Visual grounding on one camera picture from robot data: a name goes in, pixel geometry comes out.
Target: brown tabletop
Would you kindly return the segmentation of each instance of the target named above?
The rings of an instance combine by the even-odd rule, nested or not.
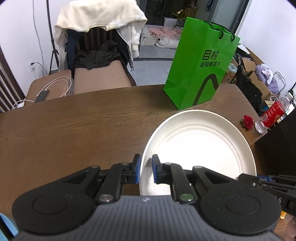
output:
[[[211,101],[188,109],[225,117],[254,151],[259,134],[247,132],[239,121],[244,115],[259,117],[236,85],[221,84]],[[66,96],[0,114],[0,212],[12,216],[20,194],[88,166],[108,169],[131,162],[154,130],[177,112],[163,85],[149,85]],[[254,157],[257,173],[264,173]]]

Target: beige seat cushion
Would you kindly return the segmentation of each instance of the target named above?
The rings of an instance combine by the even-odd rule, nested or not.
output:
[[[77,68],[74,82],[73,94],[131,86],[120,60],[115,60],[102,68]]]
[[[61,72],[57,72],[55,74],[51,74],[51,75],[42,77],[40,79],[34,80],[30,85],[26,99],[35,101],[37,94],[40,92],[40,90],[46,84],[48,84],[51,81],[53,81],[54,79],[62,77],[62,76],[67,76],[67,77],[71,78],[71,71],[67,69],[67,70],[63,70]],[[48,93],[45,100],[59,98],[62,94],[64,94],[66,92],[67,84],[64,81],[58,81],[58,82],[52,84],[48,88],[48,90],[49,90],[49,93]],[[32,102],[25,101],[25,105],[27,105],[27,104],[32,104]]]

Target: black phone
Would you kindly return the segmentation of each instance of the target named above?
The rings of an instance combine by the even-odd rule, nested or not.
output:
[[[44,101],[48,93],[49,90],[41,91],[40,94],[37,96],[35,103]]]

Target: red flower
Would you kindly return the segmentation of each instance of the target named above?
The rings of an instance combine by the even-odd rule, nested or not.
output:
[[[242,127],[246,129],[246,131],[253,129],[253,125],[254,125],[253,119],[248,115],[244,115],[244,119],[241,119],[240,123]]]

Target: black curved line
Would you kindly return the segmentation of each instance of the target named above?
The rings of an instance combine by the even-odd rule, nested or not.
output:
[[[203,92],[203,90],[204,90],[204,88],[205,88],[205,85],[207,84],[207,82],[208,82],[209,80],[212,80],[212,83],[213,83],[214,89],[215,89],[215,90],[218,89],[219,84],[218,84],[217,76],[216,76],[215,74],[210,74],[210,75],[209,75],[208,77],[206,77],[205,80],[203,81],[202,86],[200,87],[200,89],[199,89],[199,91],[198,91],[198,93],[197,93],[197,95],[196,95],[196,98],[195,98],[195,100],[194,100],[194,102],[193,102],[193,105],[196,105],[196,104],[197,104],[197,102],[198,102],[198,100],[199,100],[199,98],[200,98],[200,96],[201,96],[201,94],[202,94],[202,92]]]

